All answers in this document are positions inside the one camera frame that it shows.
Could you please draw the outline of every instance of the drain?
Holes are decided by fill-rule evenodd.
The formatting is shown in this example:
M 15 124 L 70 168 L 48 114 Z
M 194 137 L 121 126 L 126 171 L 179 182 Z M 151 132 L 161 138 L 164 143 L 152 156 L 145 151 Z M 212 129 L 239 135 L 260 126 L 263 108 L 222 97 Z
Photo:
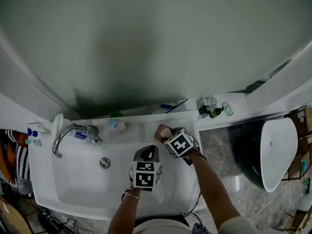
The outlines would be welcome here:
M 111 162 L 110 162 L 110 160 L 108 158 L 101 158 L 99 160 L 99 164 L 100 164 L 101 167 L 103 167 L 105 169 L 107 169 L 107 168 L 109 168 L 111 166 Z

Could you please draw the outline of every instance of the marble floor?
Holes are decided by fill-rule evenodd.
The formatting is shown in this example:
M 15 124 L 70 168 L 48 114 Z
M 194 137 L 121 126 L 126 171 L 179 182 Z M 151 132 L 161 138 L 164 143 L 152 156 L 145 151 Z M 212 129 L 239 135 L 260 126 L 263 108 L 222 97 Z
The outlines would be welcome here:
M 260 231 L 267 228 L 283 228 L 290 220 L 286 213 L 295 214 L 300 197 L 304 193 L 302 180 L 281 181 L 274 192 L 267 193 L 245 178 L 236 165 L 232 152 L 237 139 L 246 134 L 252 125 L 253 123 L 250 123 L 201 132 L 203 153 L 221 178 L 234 206 L 241 215 L 252 219 Z M 52 211 L 52 214 L 62 222 L 66 222 L 68 218 L 73 218 L 77 221 L 77 225 L 84 229 L 93 230 L 95 233 L 106 233 L 109 226 L 109 221 L 75 217 L 55 211 Z M 197 211 L 196 214 L 211 233 L 217 233 L 207 208 Z M 192 226 L 196 219 L 188 216 L 187 221 Z M 32 224 L 34 232 L 42 231 L 35 223 Z

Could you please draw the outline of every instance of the person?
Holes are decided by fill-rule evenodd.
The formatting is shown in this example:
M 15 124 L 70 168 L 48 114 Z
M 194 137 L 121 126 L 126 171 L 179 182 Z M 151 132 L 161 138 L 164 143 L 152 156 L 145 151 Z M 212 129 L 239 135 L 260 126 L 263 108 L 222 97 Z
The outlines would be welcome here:
M 220 234 L 258 234 L 252 221 L 239 214 L 220 178 L 206 159 L 193 147 L 188 151 L 197 174 L 199 187 Z M 183 215 L 136 220 L 140 188 L 127 192 L 115 213 L 108 234 L 209 234 L 200 224 L 191 229 Z

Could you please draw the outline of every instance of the bracelet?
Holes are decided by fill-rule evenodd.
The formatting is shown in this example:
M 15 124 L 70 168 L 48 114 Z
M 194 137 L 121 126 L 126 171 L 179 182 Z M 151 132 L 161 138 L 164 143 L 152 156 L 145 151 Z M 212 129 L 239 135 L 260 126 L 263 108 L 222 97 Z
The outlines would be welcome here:
M 134 198 L 136 198 L 136 199 L 140 199 L 139 197 L 133 196 L 133 195 L 131 195 L 131 194 L 129 194 L 129 193 L 123 193 L 123 194 L 126 194 L 126 195 L 128 195 L 128 196 L 134 197 Z

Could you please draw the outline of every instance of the soap bottle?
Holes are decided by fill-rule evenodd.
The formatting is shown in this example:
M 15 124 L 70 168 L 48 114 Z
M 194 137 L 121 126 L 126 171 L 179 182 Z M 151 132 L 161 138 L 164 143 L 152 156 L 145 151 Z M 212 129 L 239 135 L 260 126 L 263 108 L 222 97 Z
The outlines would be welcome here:
M 107 128 L 115 134 L 123 134 L 126 132 L 126 125 L 121 119 L 110 118 Z
M 222 108 L 217 107 L 213 110 L 210 110 L 210 114 L 209 114 L 210 118 L 217 117 L 223 111 L 223 109 L 224 109 L 224 107 L 222 107 Z

